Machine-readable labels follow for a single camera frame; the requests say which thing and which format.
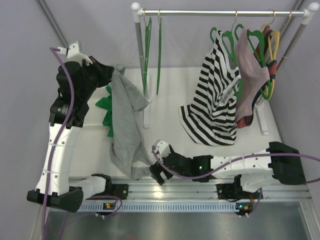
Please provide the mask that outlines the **grey tank top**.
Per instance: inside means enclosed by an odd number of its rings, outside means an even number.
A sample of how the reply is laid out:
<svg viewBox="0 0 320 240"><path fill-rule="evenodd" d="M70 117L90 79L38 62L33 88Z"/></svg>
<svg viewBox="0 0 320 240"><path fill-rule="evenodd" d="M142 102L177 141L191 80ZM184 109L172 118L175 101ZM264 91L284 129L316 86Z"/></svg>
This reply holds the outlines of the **grey tank top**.
<svg viewBox="0 0 320 240"><path fill-rule="evenodd" d="M114 65L111 82L112 129L111 162L127 177L140 179L150 174L151 162L135 117L148 101L138 88L125 77L126 68Z"/></svg>

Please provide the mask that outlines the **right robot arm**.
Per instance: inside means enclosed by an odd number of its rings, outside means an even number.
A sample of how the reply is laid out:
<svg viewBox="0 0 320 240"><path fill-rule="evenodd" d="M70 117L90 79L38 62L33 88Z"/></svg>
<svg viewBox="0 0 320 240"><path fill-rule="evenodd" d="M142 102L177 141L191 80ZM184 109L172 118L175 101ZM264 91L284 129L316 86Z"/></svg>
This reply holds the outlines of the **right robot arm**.
<svg viewBox="0 0 320 240"><path fill-rule="evenodd" d="M160 185L165 182L161 174L167 179L176 176L200 183L230 178L234 198L243 199L263 187L297 186L307 182L299 151L278 141L270 142L268 148L259 152L240 156L185 157L162 140L151 147L151 152L156 159L150 167L151 176Z"/></svg>

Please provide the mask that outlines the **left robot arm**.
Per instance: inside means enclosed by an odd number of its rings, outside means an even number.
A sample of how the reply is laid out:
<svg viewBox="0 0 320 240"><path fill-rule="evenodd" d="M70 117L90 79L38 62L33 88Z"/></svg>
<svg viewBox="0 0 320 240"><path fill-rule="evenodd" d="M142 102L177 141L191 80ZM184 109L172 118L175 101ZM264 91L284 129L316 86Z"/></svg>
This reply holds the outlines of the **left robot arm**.
<svg viewBox="0 0 320 240"><path fill-rule="evenodd" d="M111 179L95 173L76 185L69 184L71 160L79 133L89 111L88 101L96 89L107 86L114 67L98 62L67 61L58 68L58 96L50 107L49 142L40 179L26 199L70 213L90 197L107 193Z"/></svg>

